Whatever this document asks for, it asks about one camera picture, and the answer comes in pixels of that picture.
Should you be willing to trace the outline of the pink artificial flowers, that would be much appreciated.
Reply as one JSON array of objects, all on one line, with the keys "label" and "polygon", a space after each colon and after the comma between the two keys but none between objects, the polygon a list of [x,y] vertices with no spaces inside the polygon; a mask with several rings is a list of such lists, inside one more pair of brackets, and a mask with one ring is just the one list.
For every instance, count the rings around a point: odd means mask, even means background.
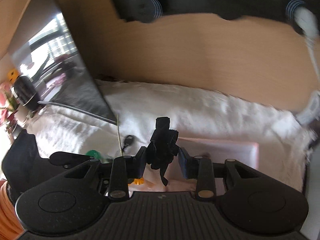
[{"label": "pink artificial flowers", "polygon": [[8,134],[12,134],[17,126],[15,114],[19,105],[12,94],[11,84],[7,81],[1,83],[1,126],[4,125]]}]

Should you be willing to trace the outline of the yellow plush toy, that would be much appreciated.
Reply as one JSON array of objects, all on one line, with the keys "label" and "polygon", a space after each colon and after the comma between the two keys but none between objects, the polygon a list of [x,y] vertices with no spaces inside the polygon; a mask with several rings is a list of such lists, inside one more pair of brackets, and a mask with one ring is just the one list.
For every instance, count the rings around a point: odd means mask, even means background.
[{"label": "yellow plush toy", "polygon": [[20,76],[20,72],[15,68],[11,69],[7,74],[7,77],[10,83],[14,83],[19,76]]}]

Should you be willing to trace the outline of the orange soft toy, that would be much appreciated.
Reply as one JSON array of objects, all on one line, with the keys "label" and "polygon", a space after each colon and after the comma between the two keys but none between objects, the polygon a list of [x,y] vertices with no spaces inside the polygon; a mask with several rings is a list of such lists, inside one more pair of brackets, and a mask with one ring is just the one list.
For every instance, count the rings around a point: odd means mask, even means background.
[{"label": "orange soft toy", "polygon": [[128,179],[128,185],[143,185],[145,183],[144,178],[138,178],[138,179]]}]

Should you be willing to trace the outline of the black round speaker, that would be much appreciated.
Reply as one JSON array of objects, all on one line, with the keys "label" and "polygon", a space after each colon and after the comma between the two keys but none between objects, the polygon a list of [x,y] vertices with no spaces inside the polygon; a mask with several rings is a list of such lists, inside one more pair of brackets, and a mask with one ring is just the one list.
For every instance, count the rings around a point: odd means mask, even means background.
[{"label": "black round speaker", "polygon": [[13,91],[23,107],[32,112],[38,109],[41,98],[27,76],[18,76],[13,83]]}]

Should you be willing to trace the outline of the black flat screen television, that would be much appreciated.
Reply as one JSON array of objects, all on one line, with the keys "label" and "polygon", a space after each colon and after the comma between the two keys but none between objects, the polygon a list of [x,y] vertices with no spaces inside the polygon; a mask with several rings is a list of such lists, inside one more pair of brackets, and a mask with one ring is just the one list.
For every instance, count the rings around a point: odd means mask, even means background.
[{"label": "black flat screen television", "polygon": [[115,114],[89,73],[56,0],[30,0],[8,47],[42,105],[66,107],[115,124]]}]

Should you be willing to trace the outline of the pink open gift box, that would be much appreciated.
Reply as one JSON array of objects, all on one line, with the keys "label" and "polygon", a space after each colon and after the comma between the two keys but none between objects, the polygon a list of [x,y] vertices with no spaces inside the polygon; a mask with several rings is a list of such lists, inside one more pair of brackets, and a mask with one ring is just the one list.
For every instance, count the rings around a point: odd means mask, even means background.
[{"label": "pink open gift box", "polygon": [[[185,148],[190,156],[208,157],[214,163],[224,163],[226,159],[238,160],[254,169],[259,167],[259,144],[256,142],[239,142],[227,140],[211,140],[199,138],[180,138],[177,145]],[[196,180],[184,179],[178,159],[175,158],[169,165],[165,178],[168,185],[161,182],[159,171],[146,167],[142,191],[153,192],[174,192],[174,191],[195,191]]]}]

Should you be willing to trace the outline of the white textured blanket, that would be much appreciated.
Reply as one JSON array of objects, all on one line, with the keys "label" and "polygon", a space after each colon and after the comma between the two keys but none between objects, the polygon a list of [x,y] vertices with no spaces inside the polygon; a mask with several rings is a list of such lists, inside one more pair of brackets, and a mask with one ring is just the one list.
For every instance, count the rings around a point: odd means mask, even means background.
[{"label": "white textured blanket", "polygon": [[303,188],[307,148],[314,135],[289,111],[183,86],[106,81],[98,86],[119,114],[119,124],[60,106],[44,107],[27,127],[42,157],[90,150],[115,157],[118,140],[127,135],[135,137],[126,151],[134,155],[148,145],[156,119],[167,116],[180,138],[256,142],[260,172],[294,189]]}]

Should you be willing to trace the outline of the green lid glass jar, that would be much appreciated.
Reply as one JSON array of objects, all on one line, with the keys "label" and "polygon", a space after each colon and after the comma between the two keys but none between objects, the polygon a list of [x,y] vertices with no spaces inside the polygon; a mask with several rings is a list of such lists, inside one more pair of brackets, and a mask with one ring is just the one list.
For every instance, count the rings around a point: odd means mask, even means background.
[{"label": "green lid glass jar", "polygon": [[98,159],[102,164],[112,163],[113,158],[109,155],[103,155],[96,150],[90,150],[86,154],[86,156],[92,157],[94,159]]}]

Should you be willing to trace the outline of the black fabric bow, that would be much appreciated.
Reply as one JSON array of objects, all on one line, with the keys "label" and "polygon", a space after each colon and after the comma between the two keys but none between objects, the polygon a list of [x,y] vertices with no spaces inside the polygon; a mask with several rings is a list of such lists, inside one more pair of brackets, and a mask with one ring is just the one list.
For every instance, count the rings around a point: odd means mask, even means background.
[{"label": "black fabric bow", "polygon": [[146,162],[152,170],[159,170],[164,186],[168,185],[168,180],[164,176],[167,168],[178,155],[177,140],[178,131],[170,129],[170,118],[167,116],[157,118],[156,128],[146,149]]}]

